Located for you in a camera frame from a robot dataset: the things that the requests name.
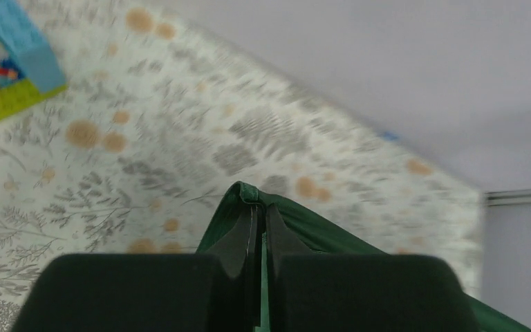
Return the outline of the dark green cloth napkin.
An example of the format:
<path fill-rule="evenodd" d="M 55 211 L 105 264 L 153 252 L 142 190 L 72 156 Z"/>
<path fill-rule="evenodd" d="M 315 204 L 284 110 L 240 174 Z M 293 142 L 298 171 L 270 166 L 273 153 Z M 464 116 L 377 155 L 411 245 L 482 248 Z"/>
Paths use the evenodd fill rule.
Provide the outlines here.
<path fill-rule="evenodd" d="M 255 186 L 241 181 L 235 182 L 224 194 L 221 202 L 197 247 L 196 253 L 207 252 L 214 244 L 222 239 L 235 225 L 241 208 L 259 206 L 265 209 L 275 204 L 285 225 L 298 239 L 313 252 L 321 254 L 363 254 L 387 255 L 386 252 L 359 239 L 332 221 L 309 210 L 283 196 L 266 194 Z M 261 322 L 254 331 L 275 331 L 271 325 L 271 314 L 268 303 L 268 282 L 266 258 L 261 259 Z M 482 303 L 471 295 L 467 296 L 467 303 L 476 318 L 478 331 L 531 331 L 530 328 L 511 317 Z M 455 324 L 446 323 L 444 327 L 429 327 L 429 318 L 437 318 L 436 313 L 413 320 L 412 323 L 394 323 L 386 329 L 367 327 L 363 323 L 357 325 L 357 330 L 351 331 L 454 331 Z"/>

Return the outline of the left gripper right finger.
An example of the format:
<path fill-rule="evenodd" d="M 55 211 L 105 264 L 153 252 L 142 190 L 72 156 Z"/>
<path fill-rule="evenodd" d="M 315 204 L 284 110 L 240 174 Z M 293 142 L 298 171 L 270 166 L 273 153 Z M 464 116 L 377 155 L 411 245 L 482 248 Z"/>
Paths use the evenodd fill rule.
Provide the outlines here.
<path fill-rule="evenodd" d="M 284 259 L 295 255 L 309 255 L 312 250 L 286 225 L 278 207 L 271 204 L 265 214 L 268 270 L 268 312 L 271 331 L 288 330 L 290 287 L 287 285 L 289 267 Z"/>

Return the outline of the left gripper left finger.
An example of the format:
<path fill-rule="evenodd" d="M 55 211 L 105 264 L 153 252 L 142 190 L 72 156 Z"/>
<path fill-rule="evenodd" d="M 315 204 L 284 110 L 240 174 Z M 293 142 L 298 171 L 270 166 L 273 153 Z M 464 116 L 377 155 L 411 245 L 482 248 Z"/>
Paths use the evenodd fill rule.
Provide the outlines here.
<path fill-rule="evenodd" d="M 241 210 L 233 228 L 208 251 L 223 274 L 218 281 L 220 321 L 230 331 L 254 331 L 259 325 L 259 209 Z"/>

